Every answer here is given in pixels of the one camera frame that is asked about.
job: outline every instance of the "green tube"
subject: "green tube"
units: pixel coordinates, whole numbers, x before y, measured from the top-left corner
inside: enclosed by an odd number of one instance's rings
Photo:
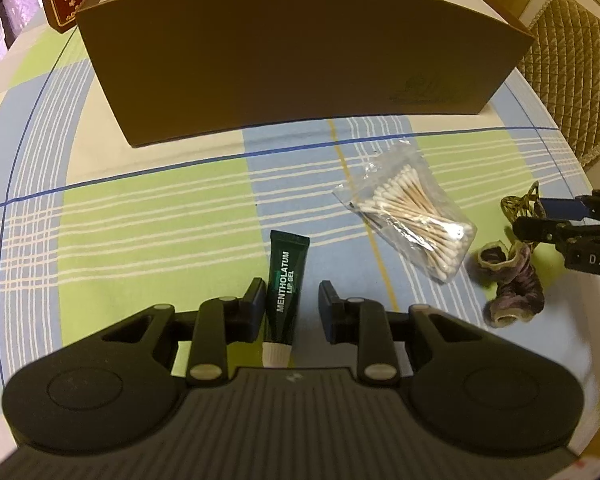
[[[308,249],[309,238],[306,236],[271,231],[269,286],[262,345],[264,367],[288,366]]]

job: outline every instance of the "yellow stripe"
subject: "yellow stripe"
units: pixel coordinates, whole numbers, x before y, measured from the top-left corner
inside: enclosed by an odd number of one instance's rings
[[[331,139],[338,140],[338,135],[336,134],[336,125],[331,119],[327,119],[327,122],[329,123],[329,127],[331,129]],[[349,185],[351,185],[351,174],[349,173],[347,161],[344,158],[342,150],[337,144],[334,146],[334,148],[336,149],[336,153],[338,154],[338,158],[340,159],[340,165],[342,166],[342,171],[344,171],[344,176],[347,179]],[[396,312],[399,312],[400,308],[398,307],[398,301],[395,299],[394,288],[391,285],[389,274],[386,272],[386,267],[384,266],[384,262],[382,261],[382,256],[380,255],[380,250],[378,249],[378,244],[376,243],[376,238],[374,237],[374,232],[372,231],[371,227],[369,227],[369,224],[366,221],[364,222],[364,224],[366,229],[366,236],[369,238],[371,250],[374,252],[376,262],[378,263],[378,269],[380,270],[380,275],[382,276],[384,286],[386,287],[386,292],[389,296],[389,301],[391,302],[391,308]]]

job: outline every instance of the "tablecloth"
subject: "tablecloth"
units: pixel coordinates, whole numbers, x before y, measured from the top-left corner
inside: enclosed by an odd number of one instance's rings
[[[138,70],[160,70],[160,61],[147,59]],[[324,340],[321,280],[343,297],[402,311],[429,303],[486,328],[482,310],[493,288],[476,285],[466,267],[449,284],[432,282],[332,195],[348,173],[402,138],[478,226],[474,249],[507,240],[502,196],[523,194],[534,180],[544,196],[590,191],[517,70],[478,116],[301,121],[133,149],[79,31],[58,34],[37,16],[0,67],[0,393],[25,364],[151,304],[190,310],[208,298],[241,296],[252,277],[267,277],[272,228],[312,240],[297,366],[355,360],[352,346]],[[582,382],[586,406],[571,442],[580,452],[600,424],[600,277],[565,270],[549,245],[534,262],[544,312],[496,333]],[[230,360],[259,365],[260,351],[234,344]],[[0,411],[0,459],[13,446]]]

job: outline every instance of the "blue stripe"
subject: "blue stripe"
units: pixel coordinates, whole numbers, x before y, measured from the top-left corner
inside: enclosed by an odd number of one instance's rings
[[[112,176],[106,176],[103,178],[94,178],[93,180],[85,180],[84,182],[77,182],[75,184],[68,184],[67,186],[59,186],[53,189],[47,189],[39,191],[37,193],[28,194],[25,196],[19,196],[10,198],[5,202],[0,202],[0,207],[5,207],[15,202],[22,202],[23,200],[29,200],[39,196],[45,196],[52,193],[58,193],[61,191],[68,191],[71,189],[78,189],[85,186],[93,186],[94,184],[104,184],[106,182],[114,182],[116,180],[122,180],[124,178],[131,178],[134,176],[142,176],[146,174],[161,173],[163,171],[178,170],[179,168],[188,168],[190,166],[198,166],[200,164],[208,164],[210,162],[221,162],[222,160],[235,160],[238,158],[249,158],[253,156],[272,155],[273,153],[288,153],[298,152],[301,150],[312,150],[315,148],[328,148],[330,146],[340,146],[343,144],[358,144],[360,142],[370,142],[373,140],[390,140],[390,139],[407,139],[410,137],[420,136],[436,136],[436,135],[449,135],[449,134],[471,134],[475,132],[496,132],[496,131],[511,131],[511,130],[528,130],[528,126],[494,126],[493,128],[469,128],[466,130],[442,130],[438,132],[413,132],[404,134],[391,134],[385,136],[373,136],[365,137],[364,139],[340,139],[330,140],[326,142],[316,142],[313,144],[300,144],[299,146],[288,146],[285,148],[272,148],[270,150],[258,150],[256,152],[243,152],[234,153],[231,155],[219,155],[210,156],[208,158],[200,158],[199,160],[189,160],[187,162],[179,162],[177,164],[169,164],[167,166],[159,166],[157,168],[149,168],[147,170],[131,171],[129,173],[121,173]],[[540,130],[552,130],[555,131],[557,128],[542,127]]]
[[[9,185],[13,154],[22,141],[30,110],[43,91],[45,78],[46,75],[39,76],[10,89],[0,104],[0,202]]]
[[[511,90],[511,88],[509,88],[509,85],[507,85],[507,82],[505,81],[504,86],[506,86],[507,90],[509,90],[510,94],[513,95],[514,99],[516,100],[516,103],[518,104],[518,106],[520,107],[520,109],[522,110],[522,112],[524,113],[525,117],[527,118],[527,120],[529,121],[529,123],[532,125],[533,129],[536,131],[536,135],[538,136],[538,138],[542,141],[542,145],[544,146],[544,148],[546,149],[547,153],[549,154],[549,156],[551,156],[551,160],[554,162],[555,167],[557,168],[558,172],[560,173],[560,176],[562,177],[562,179],[564,180],[564,183],[567,185],[567,188],[569,189],[569,193],[571,195],[571,198],[574,197],[573,191],[571,190],[571,187],[569,186],[569,183],[567,182],[567,179],[564,177],[564,175],[562,174],[562,170],[560,168],[560,166],[558,165],[558,163],[555,161],[555,157],[554,154],[551,152],[551,150],[549,149],[549,147],[546,145],[546,142],[544,142],[544,138],[542,137],[542,135],[540,135],[540,131],[539,128],[536,127],[532,121],[531,121],[531,117],[529,117],[529,114],[526,112],[525,107],[523,107],[522,103],[520,103],[520,100],[517,98],[516,94]]]
[[[362,168],[358,167],[360,165],[358,162],[366,162],[368,155],[385,152],[395,139],[426,134],[426,132],[421,134],[412,132],[409,118],[406,116],[334,119],[333,124],[336,136],[341,140],[331,140],[331,129],[325,121],[312,122],[307,128],[296,126],[297,131],[294,131],[290,124],[246,130],[243,137],[248,152],[261,153],[258,148],[273,145],[273,148],[267,150],[266,156],[248,158],[249,170],[273,170],[288,164],[291,157],[286,152],[289,151],[290,139],[297,141],[298,137],[302,137],[301,140],[309,137],[323,142],[312,144],[312,146],[319,146],[317,150],[304,150],[293,154],[294,164],[333,162],[333,159],[337,158],[334,146],[340,145],[342,156],[347,161],[352,161],[347,163],[351,171],[361,173]],[[440,132],[440,134],[453,134],[453,132]],[[336,197],[330,193],[334,182],[345,180],[344,170],[339,164],[325,167],[323,171],[317,173],[301,171],[298,174],[279,174],[275,180],[252,180],[251,187],[256,197],[280,189],[317,186],[310,188],[312,191],[308,193],[289,192],[285,194],[287,199],[285,201],[256,200],[262,238],[264,241],[269,239],[272,226],[312,238],[302,290],[313,291],[321,280],[329,279],[345,296],[373,298],[384,304],[386,308],[391,308],[389,291],[384,284],[376,263],[374,249],[366,236],[363,223],[358,216],[347,213]],[[276,219],[263,220],[267,216],[275,216]],[[318,233],[329,234],[316,236]],[[351,235],[356,238],[342,243],[334,241],[334,238]],[[482,306],[486,301],[484,293],[469,280],[464,268],[450,283],[441,285],[431,280],[425,271],[415,267],[411,262],[407,261],[403,264],[400,254],[379,235],[374,234],[372,237],[389,277],[397,306],[401,310],[406,311],[408,306],[414,303],[429,303],[474,324],[484,323],[482,320]],[[404,357],[401,362],[407,363],[404,349],[398,349],[398,352]],[[310,294],[303,294],[300,299],[294,359],[301,367],[350,366],[355,362],[355,350],[330,347],[324,340],[315,309],[315,298]]]
[[[60,51],[60,54],[58,55],[58,58],[56,59],[54,65],[51,67],[51,71],[49,72],[49,74],[46,76],[45,82],[42,85],[42,88],[40,89],[40,93],[38,94],[38,97],[36,98],[36,102],[33,105],[33,108],[31,109],[31,112],[29,113],[29,118],[27,119],[27,123],[25,124],[24,130],[22,132],[22,135],[20,136],[20,142],[18,143],[18,147],[16,149],[15,155],[13,157],[13,163],[11,165],[11,171],[9,174],[9,180],[7,182],[7,189],[4,195],[4,203],[2,204],[2,221],[0,223],[0,264],[1,264],[1,259],[2,259],[2,245],[3,245],[3,237],[4,237],[4,223],[6,220],[6,216],[7,216],[7,205],[9,203],[9,191],[11,188],[11,181],[13,180],[13,174],[15,173],[16,170],[16,162],[18,160],[18,156],[20,155],[20,150],[22,148],[24,139],[25,139],[25,135],[27,133],[27,130],[29,129],[29,124],[31,122],[31,119],[33,117],[33,113],[35,112],[36,108],[38,107],[38,103],[40,102],[40,98],[42,97],[43,92],[45,91],[46,85],[48,84],[49,80],[51,79],[51,75],[54,72],[54,70],[56,69],[56,66],[58,65],[58,61],[60,61],[60,58],[62,57],[62,54],[64,54],[64,51],[67,47],[67,45],[69,44],[69,42],[71,41],[71,38],[74,36],[75,31],[77,29],[74,28],[74,31],[71,33],[71,35],[69,36],[69,38],[67,39],[66,43],[64,44],[64,47],[62,48],[62,50]],[[2,357],[0,355],[0,382],[2,383],[2,386],[4,386],[4,372],[2,370]]]
[[[11,365],[3,371],[6,381],[10,373],[60,346],[59,293],[55,284],[58,261],[43,257],[45,254],[54,254],[58,249],[58,238],[44,233],[58,229],[60,217],[46,216],[22,224],[12,222],[27,214],[61,208],[62,198],[63,195],[58,193],[8,206],[4,254],[6,258],[16,260],[17,264],[3,265],[0,275],[3,280],[16,282],[23,279],[32,284],[46,283],[46,287],[35,290],[3,287],[0,290],[2,319],[5,328],[8,327],[12,334],[10,345],[7,337],[2,338],[3,352],[11,351],[12,355]],[[20,240],[27,237],[30,241],[9,244],[11,237],[20,237]]]
[[[11,197],[66,183],[74,136],[94,72],[88,60],[58,68],[27,131]]]
[[[554,119],[547,113],[546,107],[535,92],[529,91],[529,83],[520,72],[515,70],[506,79],[507,86],[518,98],[523,110],[529,116],[533,126],[553,126]]]

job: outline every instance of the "tube cap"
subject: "tube cap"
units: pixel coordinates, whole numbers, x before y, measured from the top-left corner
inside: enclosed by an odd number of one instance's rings
[[[262,343],[262,366],[265,368],[287,368],[291,357],[291,345]]]

